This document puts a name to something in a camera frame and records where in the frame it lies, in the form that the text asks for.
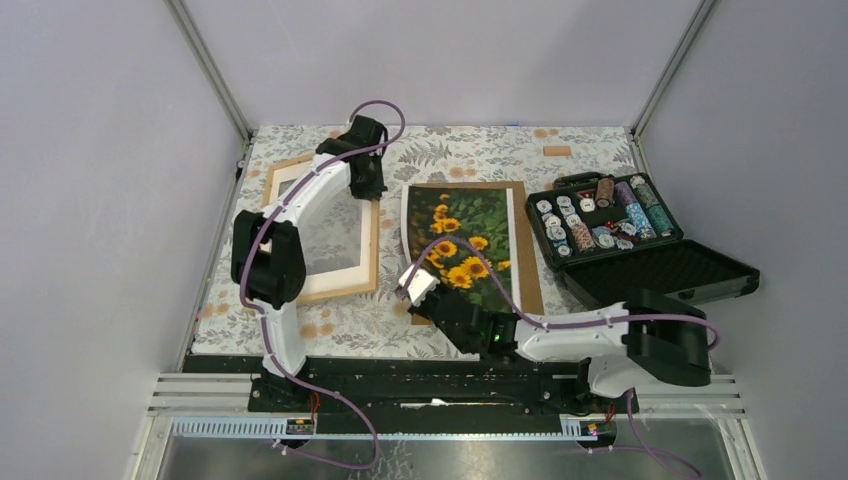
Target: table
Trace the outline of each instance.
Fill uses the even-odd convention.
[[[339,126],[264,126],[254,139],[233,218],[258,210],[271,165],[313,150]],[[389,127],[390,135],[397,127]],[[568,145],[569,157],[545,157],[545,145]],[[383,157],[388,191],[380,203],[380,266],[377,291],[299,305],[300,334],[307,355],[371,358],[462,358],[432,325],[413,325],[406,304],[395,297],[397,278],[408,266],[400,240],[404,184],[520,180],[527,193],[551,188],[558,176],[598,171],[635,173],[623,127],[425,127],[410,126]],[[322,228],[332,231],[328,218]],[[230,280],[232,221],[198,312],[191,352],[200,355],[263,354],[257,318],[238,300]],[[582,310],[554,276],[534,244],[546,314]]]

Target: sunflower picture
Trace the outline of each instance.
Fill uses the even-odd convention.
[[[445,240],[427,255],[424,268],[469,301],[487,310],[509,312],[490,278],[497,275],[512,292],[509,201],[506,190],[410,186],[405,192],[406,251],[418,258],[433,240],[451,235],[467,240],[487,260]]]

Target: case lid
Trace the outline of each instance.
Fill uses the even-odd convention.
[[[558,272],[566,288],[593,309],[645,288],[697,305],[752,293],[760,272],[692,240],[569,265]]]

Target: cable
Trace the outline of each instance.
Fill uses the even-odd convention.
[[[670,453],[670,452],[666,452],[664,450],[660,450],[658,448],[651,448],[651,447],[648,446],[647,442],[645,442],[645,439],[642,438],[642,435],[639,433],[639,430],[636,429],[636,422],[633,420],[633,389],[632,388],[627,391],[627,421],[628,421],[628,423],[630,423],[630,428],[633,429],[633,435],[636,436],[636,440],[638,440],[639,443],[642,444],[641,449],[640,449],[640,447],[628,447],[629,450],[644,451],[645,453],[647,453],[648,455],[653,457],[654,460],[656,460],[656,462],[659,463],[661,467],[665,468],[669,472],[671,472],[675,475],[678,475],[680,477],[692,478],[692,479],[696,479],[696,480],[704,478],[704,474],[701,473],[701,471],[698,470],[698,468],[696,466],[694,466],[691,463],[689,463],[688,461],[684,460],[682,457],[679,457],[679,456],[677,456],[673,453]],[[686,472],[681,472],[680,470],[677,470],[676,468],[672,468],[671,465],[667,464],[666,462],[664,462],[660,458],[660,455],[670,457],[670,458],[674,459],[675,461],[677,461],[678,463],[685,465],[689,470],[692,471],[692,473],[694,473],[694,476],[689,475]]]
[[[365,103],[359,105],[358,107],[356,107],[356,109],[354,109],[353,113],[350,114],[350,121],[353,121],[353,118],[356,116],[356,114],[359,113],[359,111],[362,110],[363,108],[365,108],[369,105],[378,105],[378,104],[391,107],[392,109],[394,109],[395,112],[397,112],[398,117],[400,117],[400,129],[398,130],[397,134],[394,137],[386,140],[385,142],[378,143],[377,145],[373,145],[373,146],[370,146],[370,147],[357,148],[356,150],[351,150],[349,152],[345,152],[345,153],[342,153],[340,155],[337,155],[337,156],[325,161],[324,163],[318,165],[318,167],[314,171],[309,170],[308,173],[306,173],[297,182],[295,182],[295,184],[291,187],[291,189],[288,192],[286,192],[286,195],[283,197],[282,205],[275,208],[274,211],[272,211],[271,214],[268,216],[268,218],[265,220],[265,223],[263,223],[262,226],[259,228],[259,231],[256,234],[256,240],[254,240],[253,244],[250,246],[250,251],[248,252],[247,259],[245,260],[244,270],[242,271],[241,279],[240,279],[241,282],[240,282],[240,285],[239,285],[239,300],[241,301],[241,304],[244,305],[245,307],[252,308],[252,309],[256,310],[257,313],[259,313],[259,315],[260,315],[259,324],[260,324],[261,329],[262,329],[262,340],[263,340],[263,343],[265,345],[265,352],[268,354],[268,357],[270,358],[271,363],[273,363],[274,366],[277,367],[277,370],[279,370],[280,373],[282,373],[283,376],[287,380],[294,383],[295,385],[306,388],[308,390],[312,390],[313,392],[322,393],[322,394],[327,395],[329,397],[335,398],[336,400],[347,405],[351,410],[353,410],[354,413],[356,413],[356,415],[359,418],[362,419],[362,422],[365,424],[365,426],[368,428],[368,431],[371,433],[371,436],[374,438],[374,458],[370,462],[368,462],[367,464],[363,464],[363,465],[338,462],[336,460],[325,458],[325,457],[322,457],[320,455],[315,455],[313,453],[303,452],[303,451],[300,451],[300,450],[297,450],[297,449],[289,449],[287,446],[282,447],[283,454],[290,451],[290,452],[294,453],[295,455],[299,455],[299,456],[306,457],[306,458],[311,458],[311,459],[317,460],[319,462],[323,462],[323,463],[333,465],[333,466],[336,466],[336,467],[340,467],[340,468],[346,468],[346,469],[349,469],[349,470],[370,470],[371,468],[374,468],[379,463],[382,451],[380,450],[380,439],[377,436],[377,430],[374,428],[374,425],[371,423],[371,421],[368,419],[368,417],[365,415],[365,413],[362,410],[360,410],[359,407],[357,407],[353,402],[351,402],[346,397],[341,395],[339,392],[331,392],[330,390],[327,390],[326,388],[322,388],[322,387],[319,387],[317,385],[313,385],[309,382],[305,382],[305,381],[297,378],[296,376],[292,375],[291,373],[286,371],[285,368],[283,368],[283,365],[280,363],[279,359],[277,359],[277,355],[276,355],[276,353],[274,352],[274,349],[271,346],[270,337],[268,335],[268,317],[267,317],[267,314],[265,312],[265,309],[262,308],[261,306],[255,304],[255,303],[248,301],[248,299],[247,299],[247,279],[250,276],[250,269],[253,266],[253,260],[256,258],[256,252],[259,250],[259,245],[262,243],[262,239],[265,237],[265,234],[268,232],[268,228],[274,222],[274,219],[276,219],[277,216],[280,215],[280,213],[282,213],[286,210],[286,207],[288,207],[289,202],[291,202],[291,200],[295,197],[295,195],[297,195],[297,193],[301,189],[303,189],[303,187],[306,186],[307,183],[309,183],[314,177],[317,176],[318,173],[320,173],[321,171],[323,171],[324,169],[326,169],[330,165],[341,162],[342,160],[349,158],[349,157],[353,157],[353,156],[356,156],[356,155],[359,155],[359,154],[362,154],[362,153],[370,153],[370,152],[379,150],[381,148],[385,148],[385,147],[391,145],[392,143],[394,143],[403,134],[403,131],[406,128],[406,117],[404,117],[403,112],[400,110],[400,108],[397,107],[397,105],[395,105],[391,102],[388,102],[386,100],[371,100],[371,101],[368,101],[368,102],[365,102]]]
[[[427,258],[427,255],[430,253],[430,251],[436,248],[436,245],[446,240],[462,245],[463,247],[471,251],[471,253],[473,253],[477,258],[479,258],[483,266],[486,268],[486,271],[489,272],[489,277],[495,282],[495,286],[498,287],[498,290],[501,292],[501,296],[503,296],[510,309],[512,309],[512,311],[516,315],[518,315],[522,320],[529,323],[530,325],[533,325],[536,328],[542,328],[545,330],[572,330],[577,328],[601,327],[613,323],[639,322],[649,320],[666,322],[689,322],[705,327],[713,332],[713,341],[707,346],[709,350],[714,349],[721,342],[721,333],[719,332],[718,327],[716,327],[713,323],[704,320],[703,318],[698,318],[692,315],[679,315],[672,313],[623,315],[620,317],[611,317],[608,320],[590,320],[579,323],[547,323],[536,321],[531,316],[522,312],[521,309],[515,305],[515,302],[512,300],[512,297],[506,291],[506,288],[504,288],[503,283],[501,283],[501,280],[495,274],[495,271],[492,270],[492,266],[489,265],[489,262],[488,260],[486,260],[486,257],[484,257],[483,254],[480,253],[476,248],[474,248],[467,240],[454,237],[452,235],[445,235],[439,237],[430,242],[430,244],[424,248],[424,250],[421,252],[421,255],[419,255],[418,259],[415,261],[415,264],[413,265],[409,276],[407,276],[406,282],[404,282],[403,286],[401,287],[401,292],[406,292],[407,288],[409,288],[409,284],[412,282],[412,278],[415,276],[415,273],[418,271],[418,269],[421,268],[421,265],[424,263],[424,259]]]

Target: open black case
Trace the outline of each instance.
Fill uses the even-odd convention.
[[[568,196],[572,204],[577,206],[581,198],[594,194],[598,181],[605,175],[590,172],[562,177],[554,183],[553,190],[534,193],[527,198],[527,215],[545,262],[565,288],[586,308],[599,308],[621,301],[625,298],[625,292],[631,288],[652,290],[697,305],[747,295],[759,287],[759,270],[683,238],[683,230],[648,175],[625,175],[615,177],[613,181],[629,185],[631,178],[636,176],[641,176],[653,190],[673,231],[665,237],[657,235],[654,239],[635,242],[630,250],[613,247],[581,252],[573,248],[576,240],[571,229],[565,225],[565,219],[562,219],[567,242],[572,246],[573,253],[561,256],[546,233],[547,227],[537,207],[540,200],[547,200],[553,206],[553,213],[558,214],[557,198],[561,196]],[[583,212],[580,207],[576,207],[576,210],[591,230],[607,222],[627,219],[622,203],[618,192],[615,192],[613,204],[607,208]]]

